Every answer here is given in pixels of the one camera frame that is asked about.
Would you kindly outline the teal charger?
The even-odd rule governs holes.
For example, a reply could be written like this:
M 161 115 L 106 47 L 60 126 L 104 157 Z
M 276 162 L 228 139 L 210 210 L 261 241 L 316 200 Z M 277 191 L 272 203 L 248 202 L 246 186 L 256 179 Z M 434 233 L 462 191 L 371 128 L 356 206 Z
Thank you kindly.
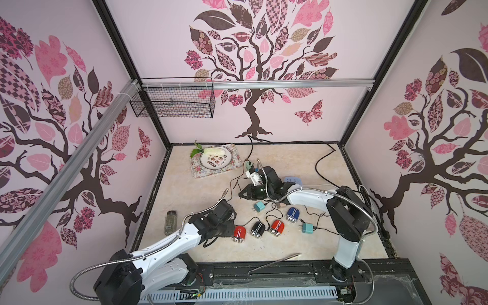
M 259 201 L 257 203 L 254 203 L 253 207 L 257 213 L 260 213 L 266 208 L 266 204 L 263 203 L 262 201 Z
M 314 225 L 312 225 L 311 223 L 307 223 L 307 222 L 302 223 L 302 226 L 301 226 L 302 233 L 313 234 L 314 230 L 315 230 Z

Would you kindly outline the red shaver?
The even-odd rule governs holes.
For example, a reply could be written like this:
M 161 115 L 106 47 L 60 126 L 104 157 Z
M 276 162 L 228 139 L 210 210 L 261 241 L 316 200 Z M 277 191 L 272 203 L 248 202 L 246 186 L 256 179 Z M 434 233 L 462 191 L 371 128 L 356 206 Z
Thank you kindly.
M 281 220 L 277 219 L 272 223 L 269 232 L 275 236 L 280 236 L 284 231 L 284 227 L 284 223 Z
M 246 233 L 247 230 L 244 226 L 236 226 L 232 240 L 236 243 L 243 243 L 245 241 Z

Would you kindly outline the blue shaver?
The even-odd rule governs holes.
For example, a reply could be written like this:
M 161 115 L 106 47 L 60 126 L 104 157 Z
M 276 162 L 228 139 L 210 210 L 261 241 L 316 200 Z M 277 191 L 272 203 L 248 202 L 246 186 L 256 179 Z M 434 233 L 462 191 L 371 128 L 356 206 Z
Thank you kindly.
M 291 207 L 287 211 L 286 219 L 291 223 L 296 223 L 299 220 L 299 216 L 300 211 L 295 207 Z

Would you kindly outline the black shaver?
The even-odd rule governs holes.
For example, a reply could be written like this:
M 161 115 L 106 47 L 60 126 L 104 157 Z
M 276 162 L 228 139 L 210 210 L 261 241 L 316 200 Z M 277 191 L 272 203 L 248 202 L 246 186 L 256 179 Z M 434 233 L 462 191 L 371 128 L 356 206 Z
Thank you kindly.
M 260 238 L 266 231 L 266 226 L 263 222 L 257 221 L 251 228 L 250 234 L 255 238 Z

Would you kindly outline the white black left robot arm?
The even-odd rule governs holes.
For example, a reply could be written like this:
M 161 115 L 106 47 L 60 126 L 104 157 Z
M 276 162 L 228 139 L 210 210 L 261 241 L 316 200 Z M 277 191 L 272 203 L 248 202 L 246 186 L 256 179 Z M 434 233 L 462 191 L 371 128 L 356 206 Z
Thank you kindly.
M 76 273 L 70 281 L 71 293 L 85 301 L 100 304 L 138 304 L 168 285 L 192 285 L 198 265 L 187 253 L 195 247 L 209 246 L 217 238 L 234 230 L 234 207 L 220 198 L 210 208 L 190 213 L 179 230 L 140 250 L 116 252 L 106 263 L 96 264 Z M 94 296 L 81 293 L 75 286 L 84 274 L 101 269 L 94 283 Z

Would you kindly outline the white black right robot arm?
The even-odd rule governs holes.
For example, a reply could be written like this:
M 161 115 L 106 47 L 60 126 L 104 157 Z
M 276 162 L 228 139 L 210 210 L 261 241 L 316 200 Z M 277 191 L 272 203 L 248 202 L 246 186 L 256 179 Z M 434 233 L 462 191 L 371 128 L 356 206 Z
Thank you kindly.
M 338 282 L 345 282 L 351 277 L 349 270 L 359 261 L 365 239 L 378 232 L 373 211 L 353 189 L 341 186 L 326 191 L 283 182 L 273 168 L 262 166 L 260 161 L 257 166 L 245 161 L 243 172 L 251 183 L 239 193 L 240 198 L 265 200 L 277 205 L 300 205 L 321 210 L 330 216 L 339 234 L 330 272 Z

